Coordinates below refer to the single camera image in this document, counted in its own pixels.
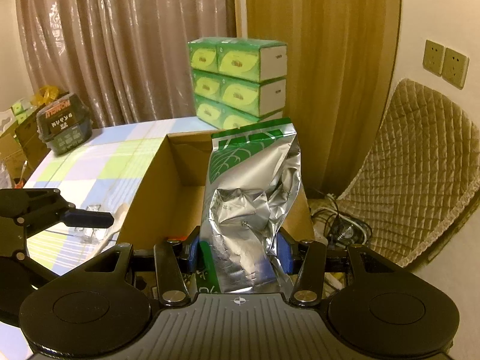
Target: beige wall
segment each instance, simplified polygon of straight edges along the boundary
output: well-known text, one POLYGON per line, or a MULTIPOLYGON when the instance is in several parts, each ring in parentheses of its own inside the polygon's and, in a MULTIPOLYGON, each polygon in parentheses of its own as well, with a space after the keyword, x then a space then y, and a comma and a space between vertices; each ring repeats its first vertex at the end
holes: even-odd
MULTIPOLYGON (((391 92, 403 78, 418 81, 448 96, 480 126, 480 0, 402 0, 391 92), (423 69, 426 39, 470 57, 462 90, 423 69)), ((472 215, 445 249, 417 275, 447 293, 460 310, 460 327, 451 356, 478 359, 480 211, 472 215)))
POLYGON ((15 0, 0 0, 0 112, 32 94, 20 45, 15 0))

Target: wall outlet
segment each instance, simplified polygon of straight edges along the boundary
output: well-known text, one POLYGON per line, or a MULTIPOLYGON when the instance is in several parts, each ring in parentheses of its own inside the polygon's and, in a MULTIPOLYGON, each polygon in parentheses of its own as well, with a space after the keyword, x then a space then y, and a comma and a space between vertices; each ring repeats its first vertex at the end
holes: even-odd
POLYGON ((445 46, 426 40, 425 51, 423 52, 423 67, 433 74, 440 76, 442 74, 443 57, 445 56, 445 46))
POLYGON ((443 61, 442 77, 452 85, 462 89, 467 77, 470 59, 459 52, 447 48, 443 61))

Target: quilted mat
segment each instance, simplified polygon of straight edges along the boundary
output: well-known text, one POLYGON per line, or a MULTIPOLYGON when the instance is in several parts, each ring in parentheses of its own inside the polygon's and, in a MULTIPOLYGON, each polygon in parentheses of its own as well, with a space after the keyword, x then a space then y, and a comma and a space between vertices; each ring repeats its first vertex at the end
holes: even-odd
POLYGON ((462 213, 480 186, 479 130, 455 103, 409 79, 339 197, 373 229, 370 247, 406 266, 462 213))

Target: gray ribbed plate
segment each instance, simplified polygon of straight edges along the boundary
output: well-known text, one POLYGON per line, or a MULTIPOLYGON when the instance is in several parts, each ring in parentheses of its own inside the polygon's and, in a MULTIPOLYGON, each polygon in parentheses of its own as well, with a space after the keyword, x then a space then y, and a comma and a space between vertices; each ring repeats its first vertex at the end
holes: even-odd
MULTIPOLYGON (((32 357, 32 360, 44 359, 50 360, 38 354, 32 357)), ((371 358, 339 342, 315 311, 290 307, 280 294, 200 294, 188 307, 161 312, 142 338, 100 359, 371 358)), ((434 359, 447 357, 435 356, 434 359)))

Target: curtain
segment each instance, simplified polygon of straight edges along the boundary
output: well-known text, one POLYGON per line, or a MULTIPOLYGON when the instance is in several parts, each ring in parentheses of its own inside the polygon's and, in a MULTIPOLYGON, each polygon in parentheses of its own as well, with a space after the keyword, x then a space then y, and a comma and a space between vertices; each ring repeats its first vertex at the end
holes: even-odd
POLYGON ((227 36, 226 0, 17 0, 32 86, 77 93, 98 127, 194 114, 186 43, 227 36))
POLYGON ((340 194, 385 109, 400 0, 247 0, 248 36, 288 44, 284 115, 298 132, 306 190, 340 194))

